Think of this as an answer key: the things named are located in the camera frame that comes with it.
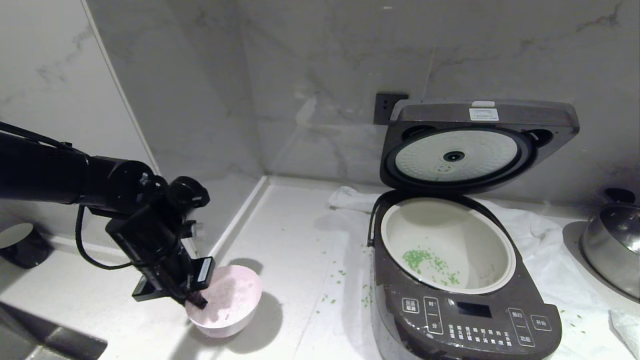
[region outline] display screen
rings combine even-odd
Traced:
[[[491,317],[491,310],[487,305],[471,304],[470,302],[458,302],[458,312],[464,315]]]

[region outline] power cord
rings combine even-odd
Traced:
[[[32,131],[29,130],[25,130],[21,127],[17,127],[17,126],[13,126],[11,124],[7,124],[5,122],[0,121],[0,131],[4,131],[5,133],[9,133],[12,135],[17,135],[17,136],[21,136],[25,139],[30,139],[30,140],[34,140],[40,143],[45,143],[47,145],[53,146],[53,147],[57,147],[59,149],[65,149],[65,150],[69,150],[69,151],[74,151],[77,152],[79,154],[82,155],[86,155],[85,153],[83,153],[82,151],[76,149],[75,147],[70,146],[67,143],[62,143],[59,142],[57,140],[53,140],[52,138],[48,138],[46,136],[34,133]]]
[[[82,245],[82,220],[84,217],[84,205],[80,205],[78,206],[78,216],[76,218],[76,247],[78,248],[78,252],[80,253],[80,256],[82,256],[83,259],[87,260],[87,262],[89,262],[89,264],[93,265],[93,266],[97,266],[101,269],[105,269],[105,270],[118,270],[118,269],[122,269],[122,268],[126,268],[127,266],[130,266],[131,263],[126,263],[126,264],[122,264],[122,265],[105,265],[102,263],[97,262],[96,260],[94,260],[91,256],[89,256],[89,254],[86,253],[84,246]]]

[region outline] black cup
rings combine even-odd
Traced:
[[[0,232],[0,256],[21,268],[41,264],[51,253],[51,246],[32,224],[18,224]]]

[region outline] lid label sticker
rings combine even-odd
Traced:
[[[471,121],[498,121],[498,109],[469,109]]]

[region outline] marble backsplash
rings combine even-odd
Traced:
[[[639,3],[88,1],[160,169],[232,208],[263,171],[380,184],[380,91],[571,103],[580,134],[488,195],[640,193]]]
[[[82,2],[0,2],[0,49],[0,121],[91,155],[155,168]],[[0,231],[31,222],[41,232],[73,238],[76,215],[77,206],[2,199]],[[108,220],[85,211],[85,242],[116,247],[104,231]]]
[[[195,213],[206,254],[264,174],[237,6],[87,3],[162,175],[193,177],[209,191]]]
[[[638,0],[238,0],[271,174],[379,183],[378,91],[573,104],[580,134],[491,196],[640,192]]]

